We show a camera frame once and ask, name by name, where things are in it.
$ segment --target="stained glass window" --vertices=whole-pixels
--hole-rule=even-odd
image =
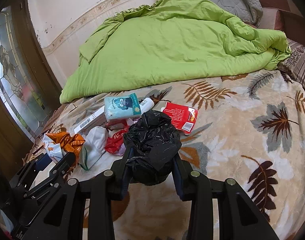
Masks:
[[[18,49],[11,7],[0,13],[0,97],[15,122],[35,142],[51,109],[34,86]]]

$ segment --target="white box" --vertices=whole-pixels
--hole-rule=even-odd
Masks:
[[[107,124],[107,119],[105,117],[104,108],[105,106],[99,108],[91,116],[82,120],[74,129],[75,134],[87,135],[87,131],[95,126],[105,126]]]

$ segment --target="bolt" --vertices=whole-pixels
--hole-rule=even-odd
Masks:
[[[229,179],[227,179],[227,183],[228,183],[229,185],[235,185],[235,184],[236,184],[236,181],[235,181],[234,179],[229,178]]]
[[[200,176],[200,172],[199,171],[192,171],[190,173],[190,175],[192,175],[193,177],[199,177]]]
[[[70,185],[70,186],[75,185],[76,183],[77,183],[77,179],[74,179],[74,178],[72,178],[68,181],[68,185]]]
[[[106,170],[106,171],[104,171],[104,175],[106,176],[106,177],[109,177],[109,176],[111,176],[111,175],[113,175],[114,173],[113,173],[113,171],[111,171],[111,170]]]

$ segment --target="door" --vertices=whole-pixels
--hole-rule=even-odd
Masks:
[[[0,12],[0,167],[8,179],[60,106],[28,15],[25,0],[8,0]]]

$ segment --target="black plastic bag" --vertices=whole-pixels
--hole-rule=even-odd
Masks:
[[[166,180],[172,168],[172,158],[181,147],[178,130],[171,118],[156,110],[145,112],[124,134],[126,147],[132,147],[127,166],[133,179],[147,186]]]

